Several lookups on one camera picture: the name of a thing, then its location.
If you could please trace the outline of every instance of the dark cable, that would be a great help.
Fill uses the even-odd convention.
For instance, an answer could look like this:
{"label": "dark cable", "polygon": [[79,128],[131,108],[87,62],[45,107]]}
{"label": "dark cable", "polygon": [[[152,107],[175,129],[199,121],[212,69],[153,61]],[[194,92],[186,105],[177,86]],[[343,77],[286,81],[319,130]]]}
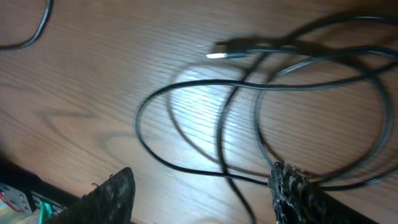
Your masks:
{"label": "dark cable", "polygon": [[10,45],[0,45],[0,50],[18,50],[18,49],[23,49],[25,47],[28,47],[32,45],[34,42],[36,42],[40,36],[43,34],[43,31],[45,29],[45,26],[47,25],[47,22],[50,19],[51,11],[52,11],[52,4],[53,0],[45,0],[45,9],[43,13],[43,18],[40,21],[39,26],[37,27],[36,32],[33,34],[32,37],[29,39],[18,43],[18,44],[10,44]]}
{"label": "dark cable", "polygon": [[[336,171],[330,172],[326,175],[321,175],[320,177],[322,180],[319,180],[318,184],[323,184],[326,182],[331,182],[332,180],[339,180],[347,175],[351,174],[352,172],[358,170],[360,167],[365,166],[368,164],[372,159],[374,159],[384,148],[386,143],[388,142],[392,128],[394,124],[394,106],[392,104],[392,100],[390,94],[388,93],[386,87],[382,84],[382,81],[379,79],[379,75],[382,73],[392,70],[394,67],[398,66],[398,52],[395,50],[387,49],[384,47],[375,47],[375,46],[363,46],[363,47],[349,47],[345,49],[340,49],[332,54],[324,54],[322,52],[318,52],[317,54],[314,52],[308,52],[303,49],[295,48],[295,47],[284,47],[285,45],[294,45],[294,40],[298,37],[307,34],[315,29],[323,28],[326,26],[330,26],[332,24],[342,23],[342,22],[349,22],[349,21],[370,21],[370,22],[381,22],[390,25],[398,25],[398,17],[396,16],[389,16],[389,15],[370,15],[370,14],[340,14],[337,16],[326,17],[324,19],[320,19],[319,21],[315,21],[312,23],[307,24],[306,26],[297,29],[296,31],[292,32],[288,36],[282,38],[276,44],[267,47],[258,47],[253,46],[251,49],[242,49],[239,48],[239,44],[236,43],[232,44],[231,42],[226,42],[226,49],[227,52],[224,55],[228,56],[228,50],[234,50],[233,47],[238,46],[235,48],[235,52],[232,52],[234,56],[241,56],[243,54],[253,54],[255,52],[262,52],[261,56],[254,62],[254,64],[244,72],[242,79],[239,81],[237,80],[198,80],[198,81],[191,81],[191,82],[182,82],[171,84],[169,86],[163,87],[151,95],[149,95],[140,105],[136,114],[135,120],[135,129],[136,134],[139,142],[143,146],[143,148],[157,161],[162,163],[163,165],[181,171],[187,172],[190,174],[200,174],[200,175],[209,175],[215,177],[224,177],[227,180],[227,183],[238,196],[240,201],[243,203],[248,215],[251,219],[251,223],[256,223],[256,218],[252,209],[250,208],[249,204],[243,197],[242,193],[239,191],[237,186],[234,184],[233,179],[236,180],[243,180],[246,182],[250,182],[257,185],[262,185],[267,187],[266,181],[259,181],[252,178],[230,174],[228,172],[228,166],[226,164],[224,154],[223,154],[223,125],[226,121],[226,115],[228,114],[229,106],[232,102],[233,97],[236,95],[239,88],[251,88],[255,90],[259,90],[259,93],[256,96],[255,104],[254,104],[254,116],[253,116],[253,125],[255,127],[256,140],[257,146],[268,165],[272,165],[273,161],[271,161],[270,157],[268,156],[269,151],[271,150],[267,144],[264,144],[262,140],[262,134],[259,128],[259,110],[261,108],[261,99],[266,93],[266,91],[318,91],[318,90],[327,90],[330,88],[338,88],[346,85],[352,85],[357,82],[361,81],[368,81],[370,82],[373,87],[379,93],[379,97],[384,105],[384,122],[382,124],[381,133],[379,135],[378,140],[376,141],[375,145],[371,148],[369,152],[367,152],[364,156],[359,158],[357,161],[351,163],[348,166],[345,166],[341,169]],[[295,65],[289,66],[281,71],[278,71],[275,74],[272,74],[270,78],[265,81],[265,84],[255,84],[255,83],[248,83],[245,82],[247,78],[257,70],[260,64],[270,55],[274,53],[280,54],[298,54],[298,55],[307,55],[310,56],[309,59],[303,60]],[[356,60],[353,60],[353,57],[357,55],[363,54],[376,54],[382,57],[386,57],[391,59],[391,63],[387,64],[378,69],[370,69],[363,63],[358,63]],[[296,69],[302,68],[307,65],[311,65],[313,63],[321,62],[324,60],[331,60],[336,63],[340,63],[342,65],[351,67],[355,69],[359,75],[356,77],[345,78],[337,81],[332,82],[325,82],[325,83],[315,83],[315,84],[306,84],[306,85],[271,85],[270,83],[273,82],[276,78],[279,78],[283,75],[288,74]],[[146,142],[142,138],[141,133],[141,116],[146,109],[147,105],[155,98],[160,95],[163,95],[169,91],[176,90],[179,88],[189,88],[193,86],[207,86],[207,85],[226,85],[226,86],[233,86],[231,93],[227,97],[224,105],[221,107],[220,116],[217,121],[216,127],[216,149],[218,153],[218,160],[220,163],[220,167],[222,172],[211,172],[205,170],[195,170],[195,169],[188,169],[185,167],[176,166],[172,163],[165,161],[164,159],[160,158],[156,153],[152,151],[152,149],[146,144]],[[349,184],[349,185],[341,185],[341,186],[321,186],[323,190],[350,190],[350,189],[357,189],[359,187],[366,187],[371,184],[375,184],[380,182],[382,179],[385,179],[389,176],[396,175],[398,173],[398,167],[385,171],[379,175],[371,177],[367,180]]]}

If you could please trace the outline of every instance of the wooden desk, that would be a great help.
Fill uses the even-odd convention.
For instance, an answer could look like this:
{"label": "wooden desk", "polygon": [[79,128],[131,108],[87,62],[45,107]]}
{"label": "wooden desk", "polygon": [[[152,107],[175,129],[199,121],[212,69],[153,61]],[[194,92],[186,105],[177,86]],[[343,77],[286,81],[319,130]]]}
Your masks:
{"label": "wooden desk", "polygon": [[[252,58],[211,61],[210,45],[233,37],[278,38],[307,22],[358,7],[377,9],[391,1],[206,1],[55,0],[49,25],[29,48],[0,52],[0,139],[12,161],[63,190],[82,196],[109,175],[130,166],[137,193],[133,220],[139,223],[248,223],[242,205],[223,179],[183,174],[153,160],[139,145],[131,123],[141,100],[170,82],[238,78]],[[3,0],[0,42],[33,33],[43,0]],[[398,49],[396,28],[350,23],[303,39],[332,47],[377,44]],[[275,55],[251,81],[290,57]],[[370,62],[381,63],[377,57]],[[320,63],[279,80],[310,83],[354,75]],[[398,102],[398,80],[383,76]],[[214,122],[227,87],[172,93],[180,128],[202,151],[215,156]],[[254,147],[250,110],[254,92],[242,90],[226,125],[228,162],[268,173]],[[262,130],[288,161],[316,172],[347,164],[368,150],[378,134],[380,102],[368,83],[317,92],[273,92],[264,98]],[[170,162],[218,170],[175,130],[165,99],[144,116],[150,145]],[[398,131],[388,147],[359,176],[396,164]],[[398,219],[398,178],[333,196],[380,223]],[[259,223],[275,223],[268,189],[238,183]]]}

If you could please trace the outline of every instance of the green object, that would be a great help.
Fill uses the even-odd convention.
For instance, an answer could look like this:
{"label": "green object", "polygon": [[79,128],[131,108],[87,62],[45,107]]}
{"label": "green object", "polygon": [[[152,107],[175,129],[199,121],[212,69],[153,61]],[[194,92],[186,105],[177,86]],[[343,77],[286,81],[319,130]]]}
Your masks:
{"label": "green object", "polygon": [[44,224],[44,221],[49,219],[52,215],[53,215],[53,210],[51,204],[41,200],[39,224]]}

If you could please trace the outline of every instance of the black cable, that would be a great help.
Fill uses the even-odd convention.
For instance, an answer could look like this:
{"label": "black cable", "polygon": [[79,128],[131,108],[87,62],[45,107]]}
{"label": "black cable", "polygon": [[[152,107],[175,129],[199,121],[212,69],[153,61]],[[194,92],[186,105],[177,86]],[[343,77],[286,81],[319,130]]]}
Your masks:
{"label": "black cable", "polygon": [[47,22],[50,19],[51,11],[52,11],[52,5],[53,5],[53,0],[45,0],[45,9],[43,13],[43,18],[40,21],[39,26],[37,27],[36,32],[33,34],[32,37],[29,39],[17,43],[17,44],[10,44],[10,45],[0,45],[0,50],[18,50],[18,49],[23,49],[25,47],[28,47],[32,45],[34,42],[36,42],[40,36],[43,34],[43,31],[45,29],[45,26],[47,25]]}
{"label": "black cable", "polygon": [[[284,47],[285,45],[293,45],[294,40],[298,37],[307,34],[315,29],[319,29],[322,27],[330,26],[332,24],[349,22],[349,21],[371,21],[371,22],[381,22],[385,24],[398,25],[398,17],[389,16],[389,15],[372,15],[372,14],[340,14],[337,16],[326,17],[324,19],[320,19],[319,21],[312,22],[307,24],[306,26],[297,29],[295,32],[292,32],[288,36],[281,39],[278,43],[267,46],[267,47],[259,47],[256,45],[248,44],[247,42],[242,42],[241,40],[237,40],[237,42],[229,41],[223,42],[222,45],[217,47],[217,52],[213,55],[214,57],[243,57],[246,54],[253,54],[255,52],[262,52],[262,55],[254,62],[254,64],[243,74],[242,79],[239,81],[236,80],[199,80],[199,81],[191,81],[191,82],[182,82],[171,84],[169,86],[163,87],[151,95],[149,95],[140,105],[136,114],[135,120],[135,129],[139,142],[143,146],[143,148],[157,161],[162,163],[163,165],[181,171],[187,172],[191,174],[200,174],[200,175],[209,175],[215,177],[224,177],[226,178],[229,186],[238,196],[240,201],[243,203],[245,209],[247,210],[251,223],[256,223],[256,218],[254,216],[253,211],[251,210],[249,204],[242,196],[241,192],[234,184],[233,179],[243,180],[246,182],[250,182],[257,185],[263,185],[267,187],[266,181],[259,181],[255,179],[251,179],[248,177],[230,174],[228,172],[228,166],[224,159],[223,155],[223,125],[226,120],[226,115],[228,114],[229,106],[232,102],[233,97],[236,95],[239,88],[251,88],[255,90],[259,90],[259,93],[256,96],[255,104],[254,104],[254,114],[253,114],[253,125],[255,127],[257,146],[261,151],[264,160],[272,165],[272,161],[268,156],[268,152],[271,150],[267,144],[265,144],[264,140],[262,140],[262,134],[260,132],[259,127],[259,110],[261,108],[261,99],[265,94],[265,91],[318,91],[318,90],[326,90],[330,88],[338,88],[341,86],[351,85],[361,81],[370,82],[376,91],[379,93],[379,97],[384,105],[384,122],[382,124],[381,133],[379,135],[378,140],[375,145],[373,145],[372,149],[366,153],[363,157],[359,158],[357,161],[351,163],[348,166],[345,166],[341,169],[333,171],[327,175],[321,176],[323,179],[319,180],[318,184],[323,184],[326,182],[330,182],[332,180],[339,180],[341,178],[346,177],[348,174],[358,170],[360,167],[368,164],[372,159],[374,159],[384,148],[386,143],[388,142],[392,128],[394,124],[394,106],[392,104],[392,100],[390,94],[388,93],[386,87],[382,84],[382,81],[379,79],[379,75],[382,73],[392,70],[394,67],[398,66],[398,52],[395,50],[387,49],[384,47],[375,47],[375,46],[363,46],[363,47],[349,47],[345,49],[340,49],[332,54],[315,54],[314,52],[309,52],[307,50],[299,49],[296,47]],[[295,65],[289,66],[281,71],[278,71],[275,74],[272,74],[270,78],[265,81],[265,84],[255,84],[255,83],[247,83],[245,80],[257,70],[260,64],[273,53],[282,53],[282,54],[299,54],[299,55],[307,55],[310,56],[309,59],[296,63]],[[362,54],[376,54],[382,57],[386,57],[391,59],[391,63],[386,66],[383,66],[378,69],[369,69],[363,63],[358,63],[357,60],[353,60],[354,56],[362,55]],[[311,65],[313,63],[321,62],[324,60],[332,60],[336,63],[340,63],[342,65],[346,65],[355,69],[359,75],[357,77],[345,78],[337,81],[326,82],[326,83],[315,83],[315,84],[306,84],[306,85],[271,85],[276,78],[279,78],[283,75],[288,74],[298,68],[302,68],[306,65]],[[152,151],[152,149],[146,144],[146,142],[142,138],[141,133],[141,116],[147,107],[147,105],[155,98],[160,95],[163,95],[169,91],[176,90],[179,88],[189,88],[193,86],[207,86],[207,85],[226,85],[233,86],[231,93],[227,97],[224,105],[221,107],[220,116],[218,118],[217,127],[216,127],[216,149],[218,153],[218,160],[221,166],[222,172],[211,172],[205,170],[195,170],[188,169],[185,167],[176,166],[172,163],[169,163],[162,158],[160,158],[156,153]],[[321,186],[323,190],[350,190],[357,189],[359,187],[366,187],[371,184],[375,184],[386,177],[396,175],[398,173],[398,167],[385,171],[379,175],[371,177],[367,180],[358,182],[356,184],[342,185],[342,186]]]}

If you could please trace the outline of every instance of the wood grain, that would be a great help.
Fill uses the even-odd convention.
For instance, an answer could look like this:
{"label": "wood grain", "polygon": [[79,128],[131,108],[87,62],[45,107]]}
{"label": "wood grain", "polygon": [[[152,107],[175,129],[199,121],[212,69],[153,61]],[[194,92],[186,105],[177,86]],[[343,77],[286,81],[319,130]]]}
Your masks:
{"label": "wood grain", "polygon": [[[303,0],[55,0],[49,25],[29,48],[0,53],[0,140],[10,160],[63,190],[82,196],[125,166],[133,169],[138,223],[248,223],[223,179],[183,174],[153,160],[131,128],[141,102],[172,82],[240,76],[252,58],[209,61],[210,45],[233,37],[278,38],[307,22],[350,9],[390,9],[392,1]],[[35,30],[42,0],[2,0],[0,43],[24,40]],[[322,29],[303,40],[331,47],[377,44],[398,49],[397,29],[350,23]],[[251,79],[296,60],[275,55]],[[383,63],[369,58],[372,63]],[[354,72],[320,63],[278,80],[311,83]],[[395,103],[398,81],[383,76]],[[170,120],[167,98],[148,107],[146,139],[157,153],[181,166],[218,170],[214,126],[228,87],[177,90],[169,97],[183,140]],[[228,162],[260,173],[269,170],[254,147],[254,92],[242,90],[226,124]],[[262,130],[292,163],[327,172],[366,152],[378,134],[382,109],[368,83],[316,92],[272,92],[264,98]],[[398,132],[382,155],[348,181],[396,164]],[[380,223],[398,218],[397,177],[365,189],[332,195]],[[268,189],[238,183],[259,219],[275,223]]]}

